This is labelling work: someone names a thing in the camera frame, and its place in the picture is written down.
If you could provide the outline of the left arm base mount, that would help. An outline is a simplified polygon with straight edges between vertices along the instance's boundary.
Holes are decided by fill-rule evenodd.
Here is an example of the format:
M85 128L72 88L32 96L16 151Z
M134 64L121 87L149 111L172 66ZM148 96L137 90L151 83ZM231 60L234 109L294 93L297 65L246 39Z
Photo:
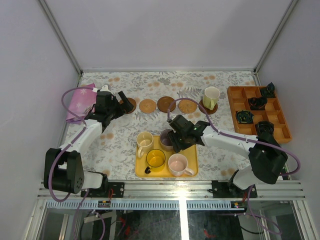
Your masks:
M88 172L85 175L85 181L81 191L81 197L87 198L114 199L123 198L125 192L125 183L119 181L109 181L106 174L100 172Z

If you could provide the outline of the dark brown wooden coaster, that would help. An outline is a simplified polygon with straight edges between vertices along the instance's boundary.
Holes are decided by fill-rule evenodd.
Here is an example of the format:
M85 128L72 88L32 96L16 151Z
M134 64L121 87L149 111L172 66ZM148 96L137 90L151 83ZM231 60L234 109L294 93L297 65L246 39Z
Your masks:
M136 101L130 97L128 97L125 101L121 100L119 103L126 114L133 113L137 107Z

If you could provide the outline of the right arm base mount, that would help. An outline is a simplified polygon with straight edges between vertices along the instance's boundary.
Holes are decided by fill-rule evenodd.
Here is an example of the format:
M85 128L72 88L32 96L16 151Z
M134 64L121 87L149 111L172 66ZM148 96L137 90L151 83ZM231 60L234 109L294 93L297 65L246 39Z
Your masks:
M208 191L212 193L214 198L218 199L231 199L231 198L243 198L245 195L248 195L249 187L246 189L240 189L237 187L233 180L235 175L238 173L239 170L235 171L228 182L226 181L218 181L212 180L211 181L211 189Z

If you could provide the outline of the woven rattan coaster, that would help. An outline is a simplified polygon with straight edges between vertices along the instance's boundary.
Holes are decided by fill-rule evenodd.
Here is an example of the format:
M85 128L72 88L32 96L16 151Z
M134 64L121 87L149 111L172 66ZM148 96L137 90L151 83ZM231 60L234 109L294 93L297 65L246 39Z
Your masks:
M139 109L141 112L150 114L156 110L157 104L152 99L144 99L139 103Z
M185 114L192 114L197 110L197 104L188 99L180 100L178 107Z

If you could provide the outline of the light green mug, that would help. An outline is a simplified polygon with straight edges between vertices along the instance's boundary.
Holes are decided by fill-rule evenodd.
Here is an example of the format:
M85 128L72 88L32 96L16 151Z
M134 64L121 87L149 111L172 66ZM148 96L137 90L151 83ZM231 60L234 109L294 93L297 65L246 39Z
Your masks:
M221 92L214 86L209 86L204 90L202 104L205 108L213 110L220 98Z

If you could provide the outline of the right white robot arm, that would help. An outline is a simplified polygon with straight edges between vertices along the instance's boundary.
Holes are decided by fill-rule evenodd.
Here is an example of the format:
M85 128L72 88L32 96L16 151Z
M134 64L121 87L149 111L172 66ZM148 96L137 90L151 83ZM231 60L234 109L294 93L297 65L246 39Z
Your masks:
M236 198L257 183L274 185L288 159L274 137L266 132L260 136L223 132L209 122L200 120L194 124L180 114L169 117L167 122L172 128L168 135L175 153L201 145L222 148L249 160L250 165L235 171L229 180L228 192Z

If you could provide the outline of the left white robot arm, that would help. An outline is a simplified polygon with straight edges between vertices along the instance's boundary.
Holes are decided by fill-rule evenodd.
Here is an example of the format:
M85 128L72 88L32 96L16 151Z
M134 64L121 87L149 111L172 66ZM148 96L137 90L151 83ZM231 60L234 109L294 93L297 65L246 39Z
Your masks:
M86 116L81 117L71 111L83 124L75 137L58 148L50 148L45 154L43 185L51 197L57 198L55 191L70 194L85 192L86 197L105 197L109 191L108 176L102 172L85 171L82 158L94 140L101 135L112 120L128 114L134 109L123 91L118 92L121 100L106 84L101 88L81 86L80 90L95 93L95 102Z

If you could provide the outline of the purple mug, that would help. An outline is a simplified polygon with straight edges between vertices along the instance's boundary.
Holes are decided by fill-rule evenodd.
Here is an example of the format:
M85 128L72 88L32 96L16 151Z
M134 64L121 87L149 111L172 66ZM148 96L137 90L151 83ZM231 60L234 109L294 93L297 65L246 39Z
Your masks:
M167 152L173 150L173 145L172 145L172 142L169 138L170 131L171 131L171 129L165 129L161 132L161 134L159 136L160 145L161 145L162 149Z

